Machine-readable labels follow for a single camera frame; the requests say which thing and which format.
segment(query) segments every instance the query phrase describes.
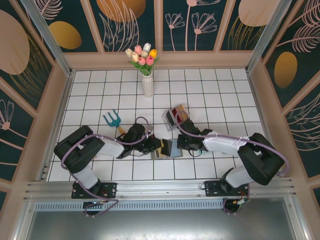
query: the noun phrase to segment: white vase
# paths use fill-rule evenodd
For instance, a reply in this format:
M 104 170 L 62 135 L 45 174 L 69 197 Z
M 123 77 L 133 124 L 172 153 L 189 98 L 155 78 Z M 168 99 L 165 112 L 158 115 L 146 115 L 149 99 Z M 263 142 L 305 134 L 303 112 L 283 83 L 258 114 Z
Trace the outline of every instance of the white vase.
M 146 98 L 154 96 L 154 78 L 152 73 L 148 76 L 142 75 L 143 94 Z

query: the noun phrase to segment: yellow object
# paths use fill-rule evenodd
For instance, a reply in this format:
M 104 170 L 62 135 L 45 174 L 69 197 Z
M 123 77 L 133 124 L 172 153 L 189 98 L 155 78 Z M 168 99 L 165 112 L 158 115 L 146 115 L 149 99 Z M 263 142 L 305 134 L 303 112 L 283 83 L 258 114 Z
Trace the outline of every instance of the yellow object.
M 265 26 L 278 2 L 279 0 L 241 0 L 238 9 L 240 21 L 250 27 Z
M 150 52 L 149 52 L 149 56 L 153 57 L 154 59 L 156 58 L 157 56 L 157 53 L 158 51 L 155 50 L 155 49 L 152 49 Z
M 125 15 L 130 10 L 137 19 L 146 9 L 146 0 L 96 0 L 96 3 L 103 14 L 115 22 L 129 22 L 130 18 Z
M 2 10 L 0 33 L 0 69 L 7 74 L 19 75 L 29 63 L 28 35 L 13 16 Z
M 288 51 L 283 52 L 276 60 L 274 81 L 279 88 L 285 89 L 294 80 L 298 69 L 296 56 Z
M 56 42 L 65 49 L 76 49 L 81 46 L 80 33 L 65 21 L 55 21 L 49 25 Z
M 118 128 L 119 133 L 126 134 L 125 130 L 123 130 L 122 127 L 118 126 L 117 128 Z

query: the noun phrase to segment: flower bouquet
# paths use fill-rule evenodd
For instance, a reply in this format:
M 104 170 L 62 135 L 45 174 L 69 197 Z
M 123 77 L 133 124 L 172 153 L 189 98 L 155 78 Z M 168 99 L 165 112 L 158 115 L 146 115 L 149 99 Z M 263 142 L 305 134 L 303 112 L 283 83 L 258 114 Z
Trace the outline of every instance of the flower bouquet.
M 150 43 L 146 43 L 143 49 L 140 45 L 135 46 L 134 51 L 128 48 L 127 50 L 125 50 L 125 54 L 129 58 L 132 58 L 132 61 L 129 61 L 129 63 L 135 66 L 135 68 L 138 69 L 144 76 L 151 75 L 152 68 L 159 60 L 159 57 L 156 58 L 157 50 L 151 50 Z

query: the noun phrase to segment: grid tile floor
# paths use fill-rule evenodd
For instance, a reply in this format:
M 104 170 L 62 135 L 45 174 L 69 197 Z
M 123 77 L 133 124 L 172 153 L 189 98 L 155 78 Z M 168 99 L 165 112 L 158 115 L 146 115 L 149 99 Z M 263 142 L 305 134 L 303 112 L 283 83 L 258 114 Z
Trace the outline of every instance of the grid tile floor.
M 179 131 L 167 131 L 161 116 L 179 104 L 184 104 L 201 131 L 210 128 L 232 136 L 263 134 L 244 69 L 159 69 L 153 71 L 153 77 L 154 97 L 148 99 L 137 70 L 77 71 L 58 140 L 82 125 L 98 134 L 119 136 L 103 118 L 112 109 L 118 111 L 125 131 L 136 117 L 143 116 L 153 124 L 157 138 L 177 138 Z M 134 156 L 121 160 L 95 158 L 90 166 L 102 181 L 220 178 L 229 168 L 242 166 L 239 158 L 220 152 L 195 153 L 192 157 L 183 151 L 183 157 L 164 160 L 139 154 L 134 152 Z M 47 181 L 73 181 L 56 156 L 52 157 Z

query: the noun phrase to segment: yellow tulip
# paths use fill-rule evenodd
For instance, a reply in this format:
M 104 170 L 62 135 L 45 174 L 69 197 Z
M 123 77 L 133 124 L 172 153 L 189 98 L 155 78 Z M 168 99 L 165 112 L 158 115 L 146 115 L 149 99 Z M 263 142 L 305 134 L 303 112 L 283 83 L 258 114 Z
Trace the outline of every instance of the yellow tulip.
M 153 57 L 154 59 L 156 58 L 157 56 L 157 50 L 155 49 L 152 49 L 150 52 L 149 52 L 149 56 Z

